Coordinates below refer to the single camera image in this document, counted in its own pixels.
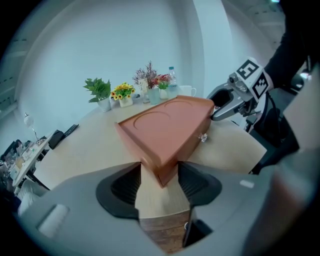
keyboard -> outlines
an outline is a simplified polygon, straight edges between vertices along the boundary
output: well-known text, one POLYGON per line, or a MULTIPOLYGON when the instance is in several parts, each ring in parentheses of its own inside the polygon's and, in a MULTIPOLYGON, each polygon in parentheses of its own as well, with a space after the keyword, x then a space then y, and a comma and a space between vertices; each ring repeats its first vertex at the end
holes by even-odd
POLYGON ((77 127, 79 126, 79 124, 74 124, 72 125, 65 133, 64 133, 64 137, 68 137, 77 127))

white wall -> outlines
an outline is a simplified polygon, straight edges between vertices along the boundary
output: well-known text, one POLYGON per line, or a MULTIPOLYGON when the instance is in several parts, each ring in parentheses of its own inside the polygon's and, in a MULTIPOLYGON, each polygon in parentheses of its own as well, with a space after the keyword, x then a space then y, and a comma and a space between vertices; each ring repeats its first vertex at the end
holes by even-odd
POLYGON ((14 112, 11 112, 0 120, 0 155, 16 140, 26 142, 27 137, 14 112))
MULTIPOLYGON (((255 58, 264 67, 274 54, 268 40, 259 28, 233 4, 228 0, 222 2, 231 31, 234 67, 240 67, 247 57, 255 58)), ((260 99, 256 111, 263 111, 264 106, 265 96, 260 99)), ((245 118, 240 114, 236 114, 229 119, 235 121, 241 127, 246 124, 245 118)))
POLYGON ((159 73, 174 66, 191 79, 191 51, 179 5, 170 0, 78 0, 60 13, 32 46, 18 83, 18 110, 34 117, 39 136, 66 131, 94 109, 87 78, 133 83, 153 61, 159 73))
POLYGON ((193 0, 202 34, 206 98, 234 70, 231 30, 220 0, 193 0))

ceiling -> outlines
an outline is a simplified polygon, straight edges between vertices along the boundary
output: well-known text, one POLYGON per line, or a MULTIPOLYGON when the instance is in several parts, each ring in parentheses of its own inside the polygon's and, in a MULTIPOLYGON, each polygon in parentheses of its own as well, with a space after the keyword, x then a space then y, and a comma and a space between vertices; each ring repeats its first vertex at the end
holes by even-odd
POLYGON ((74 0, 43 1, 21 24, 0 62, 0 111, 12 106, 25 58, 41 31, 74 0))
POLYGON ((275 50, 285 32, 285 15, 271 0, 227 0, 242 11, 265 35, 275 50))
MULTIPOLYGON (((47 0, 29 15, 11 40, 0 63, 0 111, 14 104, 18 77, 25 58, 41 31, 74 0, 47 0)), ((285 17, 271 0, 226 0, 249 17, 264 33, 272 48, 280 44, 285 17)))

glass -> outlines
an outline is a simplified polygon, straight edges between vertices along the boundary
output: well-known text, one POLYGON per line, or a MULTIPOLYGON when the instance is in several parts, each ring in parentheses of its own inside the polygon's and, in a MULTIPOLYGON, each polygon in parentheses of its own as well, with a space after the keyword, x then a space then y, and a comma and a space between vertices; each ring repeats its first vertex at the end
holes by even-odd
POLYGON ((156 105, 160 103, 160 92, 158 87, 148 89, 148 95, 149 95, 150 103, 152 105, 156 105))

wooden tray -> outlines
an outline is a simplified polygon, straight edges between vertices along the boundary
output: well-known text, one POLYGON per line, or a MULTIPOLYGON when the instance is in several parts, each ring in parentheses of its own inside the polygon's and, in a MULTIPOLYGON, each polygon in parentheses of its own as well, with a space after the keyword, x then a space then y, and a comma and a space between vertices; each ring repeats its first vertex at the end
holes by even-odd
POLYGON ((201 141, 213 110, 210 99, 178 95, 115 127, 129 150, 164 187, 175 176, 177 162, 186 161, 201 141))

